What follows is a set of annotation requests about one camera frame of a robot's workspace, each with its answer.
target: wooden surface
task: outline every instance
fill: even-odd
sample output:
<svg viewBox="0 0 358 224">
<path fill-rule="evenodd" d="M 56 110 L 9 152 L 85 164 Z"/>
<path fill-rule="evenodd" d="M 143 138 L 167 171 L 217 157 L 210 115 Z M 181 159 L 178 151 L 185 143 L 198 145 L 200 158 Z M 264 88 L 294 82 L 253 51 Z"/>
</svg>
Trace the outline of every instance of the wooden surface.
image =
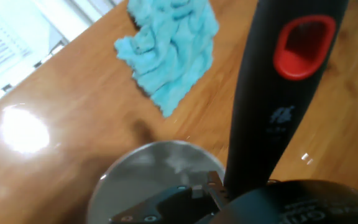
<svg viewBox="0 0 358 224">
<path fill-rule="evenodd" d="M 83 223 L 101 174 L 147 142 L 186 140 L 226 163 L 234 87 L 256 1 L 211 3 L 221 25 L 213 66 L 167 119 L 116 59 L 114 41 L 136 32 L 125 3 L 0 101 L 0 223 Z M 13 105 L 47 127 L 47 147 L 23 153 L 6 143 L 3 117 Z M 19 119 L 14 124 L 27 128 Z M 273 177 L 358 189 L 358 1 L 349 5 L 329 68 Z"/>
</svg>

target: blue microfiber cloth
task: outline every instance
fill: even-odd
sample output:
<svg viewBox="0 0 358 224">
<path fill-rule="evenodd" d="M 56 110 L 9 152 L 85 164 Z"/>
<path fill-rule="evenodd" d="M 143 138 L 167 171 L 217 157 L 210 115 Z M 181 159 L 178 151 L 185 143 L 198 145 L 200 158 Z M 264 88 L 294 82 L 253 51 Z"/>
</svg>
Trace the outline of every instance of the blue microfiber cloth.
<svg viewBox="0 0 358 224">
<path fill-rule="evenodd" d="M 116 41 L 117 58 L 168 117 L 211 67 L 219 24 L 208 0 L 129 0 L 127 10 L 140 31 Z"/>
</svg>

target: stainless steel pot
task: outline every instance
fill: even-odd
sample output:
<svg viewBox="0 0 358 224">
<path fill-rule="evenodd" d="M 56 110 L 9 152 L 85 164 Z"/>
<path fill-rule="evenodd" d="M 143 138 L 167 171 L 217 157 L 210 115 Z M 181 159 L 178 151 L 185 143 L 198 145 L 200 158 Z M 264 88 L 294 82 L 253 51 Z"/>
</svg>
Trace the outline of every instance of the stainless steel pot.
<svg viewBox="0 0 358 224">
<path fill-rule="evenodd" d="M 88 208 L 88 224 L 106 224 L 110 217 L 175 185 L 206 182 L 206 171 L 223 165 L 204 149 L 183 141 L 154 142 L 116 161 L 101 177 Z"/>
</svg>

